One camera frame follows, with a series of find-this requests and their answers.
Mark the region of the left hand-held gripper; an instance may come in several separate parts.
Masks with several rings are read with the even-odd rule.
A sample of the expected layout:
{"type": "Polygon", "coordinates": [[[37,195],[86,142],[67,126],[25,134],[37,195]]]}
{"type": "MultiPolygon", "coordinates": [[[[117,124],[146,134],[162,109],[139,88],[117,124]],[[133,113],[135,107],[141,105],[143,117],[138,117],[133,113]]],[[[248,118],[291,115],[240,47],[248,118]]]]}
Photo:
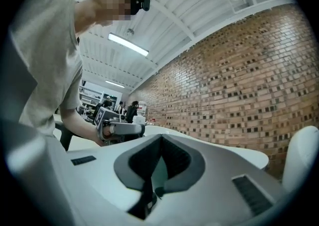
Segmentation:
{"type": "Polygon", "coordinates": [[[98,131],[98,137],[104,143],[111,143],[112,139],[106,138],[103,135],[103,128],[108,125],[108,122],[114,121],[115,135],[135,135],[141,136],[145,132],[145,125],[136,123],[126,123],[125,116],[115,113],[104,107],[100,107],[94,119],[94,124],[98,131]]]}

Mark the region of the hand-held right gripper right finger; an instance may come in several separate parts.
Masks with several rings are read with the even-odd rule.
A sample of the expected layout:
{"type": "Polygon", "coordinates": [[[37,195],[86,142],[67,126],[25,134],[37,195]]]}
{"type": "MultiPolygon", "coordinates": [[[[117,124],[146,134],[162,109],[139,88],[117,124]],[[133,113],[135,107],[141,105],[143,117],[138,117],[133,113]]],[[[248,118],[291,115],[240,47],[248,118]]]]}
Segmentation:
{"type": "Polygon", "coordinates": [[[180,136],[162,136],[168,180],[150,223],[244,223],[287,192],[235,152],[180,136]]]}

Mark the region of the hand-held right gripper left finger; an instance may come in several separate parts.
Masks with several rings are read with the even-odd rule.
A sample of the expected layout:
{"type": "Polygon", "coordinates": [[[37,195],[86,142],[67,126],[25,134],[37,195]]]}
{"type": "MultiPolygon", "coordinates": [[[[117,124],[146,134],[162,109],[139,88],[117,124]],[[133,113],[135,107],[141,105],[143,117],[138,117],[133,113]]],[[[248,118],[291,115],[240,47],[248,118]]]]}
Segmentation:
{"type": "Polygon", "coordinates": [[[160,135],[78,153],[48,139],[53,222],[161,223],[161,204],[146,211],[160,149],[160,135]]]}

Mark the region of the person's left forearm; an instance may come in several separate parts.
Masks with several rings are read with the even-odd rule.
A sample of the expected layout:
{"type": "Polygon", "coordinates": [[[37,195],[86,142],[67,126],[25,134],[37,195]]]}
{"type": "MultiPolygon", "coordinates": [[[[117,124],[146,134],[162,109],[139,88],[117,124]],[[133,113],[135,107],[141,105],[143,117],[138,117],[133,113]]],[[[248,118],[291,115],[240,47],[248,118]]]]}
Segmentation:
{"type": "Polygon", "coordinates": [[[60,115],[65,127],[80,136],[81,138],[91,140],[99,146],[104,146],[105,143],[98,137],[96,127],[86,122],[76,109],[66,110],[60,108],[60,115]]]}

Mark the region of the clear plastic water bottle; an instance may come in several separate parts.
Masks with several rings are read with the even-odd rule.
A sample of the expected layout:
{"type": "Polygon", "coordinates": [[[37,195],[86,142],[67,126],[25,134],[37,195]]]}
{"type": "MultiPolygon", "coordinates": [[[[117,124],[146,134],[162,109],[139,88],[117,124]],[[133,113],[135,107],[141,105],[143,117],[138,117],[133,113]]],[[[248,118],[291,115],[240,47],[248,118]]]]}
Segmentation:
{"type": "Polygon", "coordinates": [[[139,107],[137,109],[137,114],[140,116],[145,116],[147,109],[147,103],[144,101],[139,101],[139,107]]]}

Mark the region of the long ceiling light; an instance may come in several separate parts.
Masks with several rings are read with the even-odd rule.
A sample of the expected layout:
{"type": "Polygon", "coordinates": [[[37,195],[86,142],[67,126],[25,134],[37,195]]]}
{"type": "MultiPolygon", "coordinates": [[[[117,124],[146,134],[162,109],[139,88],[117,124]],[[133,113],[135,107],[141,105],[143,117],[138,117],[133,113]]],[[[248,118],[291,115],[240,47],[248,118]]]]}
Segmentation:
{"type": "Polygon", "coordinates": [[[120,87],[120,88],[125,88],[125,86],[123,86],[123,85],[120,85],[120,84],[117,84],[117,83],[114,83],[114,82],[111,82],[111,81],[108,81],[108,80],[105,80],[105,82],[107,84],[110,84],[110,85],[113,85],[113,86],[117,86],[117,87],[120,87]]]}
{"type": "Polygon", "coordinates": [[[137,52],[145,57],[148,56],[148,54],[149,54],[149,51],[147,51],[147,50],[135,45],[134,43],[132,43],[132,42],[120,37],[120,36],[117,36],[113,33],[108,34],[108,39],[110,41],[118,43],[124,47],[127,47],[127,48],[129,48],[129,49],[131,49],[131,50],[133,50],[133,51],[135,51],[135,52],[137,52]]]}

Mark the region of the white storage shelf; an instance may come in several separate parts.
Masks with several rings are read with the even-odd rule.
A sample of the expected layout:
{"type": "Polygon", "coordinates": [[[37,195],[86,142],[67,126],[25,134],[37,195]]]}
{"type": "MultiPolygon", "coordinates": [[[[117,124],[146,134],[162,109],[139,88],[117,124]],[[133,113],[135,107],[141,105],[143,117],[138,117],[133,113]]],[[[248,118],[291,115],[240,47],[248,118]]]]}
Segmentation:
{"type": "Polygon", "coordinates": [[[86,114],[87,112],[94,112],[97,105],[102,101],[104,92],[99,92],[84,86],[80,86],[79,95],[81,102],[80,109],[83,110],[83,114],[86,114]]]}

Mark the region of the black office chair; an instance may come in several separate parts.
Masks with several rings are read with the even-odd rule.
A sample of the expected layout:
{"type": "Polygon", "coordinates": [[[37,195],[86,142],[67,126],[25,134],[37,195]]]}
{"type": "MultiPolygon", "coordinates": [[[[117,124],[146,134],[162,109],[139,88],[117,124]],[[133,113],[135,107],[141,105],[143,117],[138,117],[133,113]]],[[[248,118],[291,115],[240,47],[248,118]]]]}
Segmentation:
{"type": "Polygon", "coordinates": [[[65,151],[69,150],[70,142],[73,136],[75,137],[80,137],[70,130],[68,130],[65,126],[64,123],[61,121],[55,121],[55,128],[61,131],[61,137],[59,138],[60,143],[64,147],[65,151]]]}

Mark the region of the person's beige shirt torso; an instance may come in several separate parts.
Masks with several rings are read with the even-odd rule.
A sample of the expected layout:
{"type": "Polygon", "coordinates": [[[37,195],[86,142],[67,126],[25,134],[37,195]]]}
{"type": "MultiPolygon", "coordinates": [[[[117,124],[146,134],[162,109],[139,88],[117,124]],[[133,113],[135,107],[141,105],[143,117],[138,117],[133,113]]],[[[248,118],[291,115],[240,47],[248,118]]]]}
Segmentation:
{"type": "Polygon", "coordinates": [[[78,107],[83,63],[75,35],[75,0],[25,0],[10,26],[37,85],[20,123],[52,135],[57,109],[78,107]]]}

